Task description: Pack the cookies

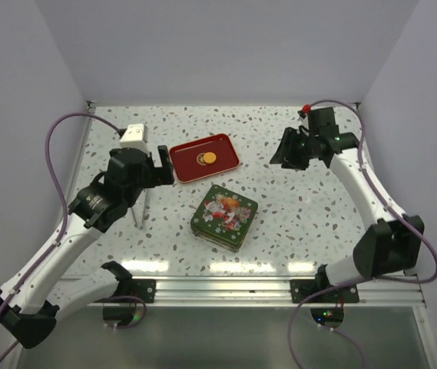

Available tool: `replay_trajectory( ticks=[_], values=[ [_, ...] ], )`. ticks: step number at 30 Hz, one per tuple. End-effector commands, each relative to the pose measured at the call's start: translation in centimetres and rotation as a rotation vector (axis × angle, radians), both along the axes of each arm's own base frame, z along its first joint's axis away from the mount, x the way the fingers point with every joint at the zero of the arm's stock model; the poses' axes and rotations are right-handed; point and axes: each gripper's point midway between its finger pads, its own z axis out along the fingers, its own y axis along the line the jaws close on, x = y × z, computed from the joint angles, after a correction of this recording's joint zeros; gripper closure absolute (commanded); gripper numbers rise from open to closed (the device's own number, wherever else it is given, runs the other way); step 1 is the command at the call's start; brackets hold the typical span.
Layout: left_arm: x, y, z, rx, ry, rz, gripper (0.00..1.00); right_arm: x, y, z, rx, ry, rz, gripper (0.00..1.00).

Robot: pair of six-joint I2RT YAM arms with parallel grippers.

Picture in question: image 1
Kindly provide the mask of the metal tongs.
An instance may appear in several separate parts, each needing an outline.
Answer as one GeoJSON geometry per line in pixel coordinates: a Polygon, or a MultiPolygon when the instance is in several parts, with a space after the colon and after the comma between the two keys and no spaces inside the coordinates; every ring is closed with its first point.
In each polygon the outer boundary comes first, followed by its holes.
{"type": "Polygon", "coordinates": [[[146,216],[149,189],[144,189],[138,196],[134,205],[129,209],[133,225],[142,229],[144,226],[144,217],[146,216]]]}

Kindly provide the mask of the gold tin lid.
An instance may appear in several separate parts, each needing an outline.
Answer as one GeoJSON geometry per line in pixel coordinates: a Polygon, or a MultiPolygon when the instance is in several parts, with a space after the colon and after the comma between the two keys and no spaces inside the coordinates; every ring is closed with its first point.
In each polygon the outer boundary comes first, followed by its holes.
{"type": "Polygon", "coordinates": [[[257,214],[256,201],[219,185],[212,185],[190,220],[191,226],[222,226],[248,233],[257,214]]]}

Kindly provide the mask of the green square cookie tin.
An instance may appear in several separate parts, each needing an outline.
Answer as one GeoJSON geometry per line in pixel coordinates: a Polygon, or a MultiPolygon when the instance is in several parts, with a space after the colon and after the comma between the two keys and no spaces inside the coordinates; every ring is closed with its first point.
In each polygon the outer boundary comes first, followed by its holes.
{"type": "Polygon", "coordinates": [[[211,224],[204,227],[192,225],[191,230],[194,236],[234,253],[237,253],[241,249],[247,235],[241,231],[230,230],[222,226],[213,226],[211,224]]]}

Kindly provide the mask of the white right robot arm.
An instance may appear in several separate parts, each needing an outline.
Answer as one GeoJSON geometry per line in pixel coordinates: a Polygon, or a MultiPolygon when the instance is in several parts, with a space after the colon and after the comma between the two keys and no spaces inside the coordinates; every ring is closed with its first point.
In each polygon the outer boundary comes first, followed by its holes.
{"type": "Polygon", "coordinates": [[[407,271],[417,262],[424,223],[408,216],[388,194],[359,151],[353,133],[314,135],[303,128],[286,128],[270,162],[282,168],[305,170],[313,159],[322,161],[341,181],[363,221],[365,233],[351,256],[321,265],[303,292],[333,301],[350,281],[373,279],[407,271]]]}

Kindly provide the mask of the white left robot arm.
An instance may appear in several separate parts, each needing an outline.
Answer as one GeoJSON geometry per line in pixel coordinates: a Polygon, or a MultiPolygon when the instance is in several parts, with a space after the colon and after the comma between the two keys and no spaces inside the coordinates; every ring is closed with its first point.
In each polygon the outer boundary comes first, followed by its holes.
{"type": "Polygon", "coordinates": [[[60,225],[35,256],[0,286],[0,324],[24,348],[38,346],[64,313],[111,297],[130,297],[131,273],[115,261],[56,303],[50,293],[78,256],[132,208],[142,191],[174,183],[167,146],[158,147],[162,165],[138,148],[110,152],[106,171],[96,175],[67,207],[60,225]]]}

